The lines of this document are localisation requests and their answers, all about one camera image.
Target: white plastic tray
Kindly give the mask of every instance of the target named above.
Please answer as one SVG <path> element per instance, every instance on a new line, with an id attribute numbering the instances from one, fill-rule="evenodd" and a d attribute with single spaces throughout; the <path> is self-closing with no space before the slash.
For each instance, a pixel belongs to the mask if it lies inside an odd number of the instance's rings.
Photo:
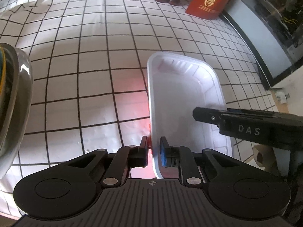
<path id="1" fill-rule="evenodd" d="M 190 57 L 157 52 L 147 62 L 153 168 L 158 178 L 178 177 L 176 168 L 161 165 L 159 140 L 170 146 L 186 146 L 192 152 L 212 148 L 232 156 L 229 137 L 216 125 L 195 121 L 195 107 L 225 110 L 218 77 L 205 62 Z"/>

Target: round black pad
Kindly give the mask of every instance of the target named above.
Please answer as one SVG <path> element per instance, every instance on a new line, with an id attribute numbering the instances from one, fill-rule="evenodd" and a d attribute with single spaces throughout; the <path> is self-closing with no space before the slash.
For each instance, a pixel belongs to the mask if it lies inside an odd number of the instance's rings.
<path id="1" fill-rule="evenodd" d="M 267 195 L 269 187 L 266 183 L 252 178 L 239 180 L 234 184 L 234 190 L 238 195 L 248 199 L 259 199 Z"/>
<path id="2" fill-rule="evenodd" d="M 46 179 L 37 184 L 35 191 L 37 195 L 46 199 L 60 198 L 71 189 L 69 182 L 62 179 Z"/>

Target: ribbed black surface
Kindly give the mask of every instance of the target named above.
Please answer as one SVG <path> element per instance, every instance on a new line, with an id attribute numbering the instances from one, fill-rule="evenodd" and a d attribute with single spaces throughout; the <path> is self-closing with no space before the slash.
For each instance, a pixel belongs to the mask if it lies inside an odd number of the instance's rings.
<path id="1" fill-rule="evenodd" d="M 287 227 L 281 217 L 245 221 L 229 217 L 209 203 L 200 189 L 184 187 L 178 180 L 128 179 L 115 189 L 105 189 L 85 212 L 60 221 L 28 216 L 16 227 Z"/>

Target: crosshair marking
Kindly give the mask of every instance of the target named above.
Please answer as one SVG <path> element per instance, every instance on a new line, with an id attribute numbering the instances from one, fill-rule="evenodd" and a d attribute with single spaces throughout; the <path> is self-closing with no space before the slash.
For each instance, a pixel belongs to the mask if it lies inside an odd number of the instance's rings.
<path id="1" fill-rule="evenodd" d="M 154 186 L 157 183 L 155 181 L 150 181 L 148 184 L 150 184 L 151 186 Z"/>

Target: metal screw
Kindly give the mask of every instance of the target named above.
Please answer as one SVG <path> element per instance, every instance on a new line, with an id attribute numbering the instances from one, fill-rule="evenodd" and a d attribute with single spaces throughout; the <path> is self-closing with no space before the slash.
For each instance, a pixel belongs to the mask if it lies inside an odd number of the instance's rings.
<path id="1" fill-rule="evenodd" d="M 186 181 L 187 181 L 187 183 L 192 184 L 192 185 L 197 185 L 202 182 L 201 179 L 197 178 L 197 177 L 190 177 Z"/>
<path id="2" fill-rule="evenodd" d="M 116 178 L 113 178 L 113 177 L 108 177 L 108 178 L 105 178 L 103 180 L 103 183 L 106 184 L 106 185 L 114 185 L 118 182 L 118 180 Z"/>

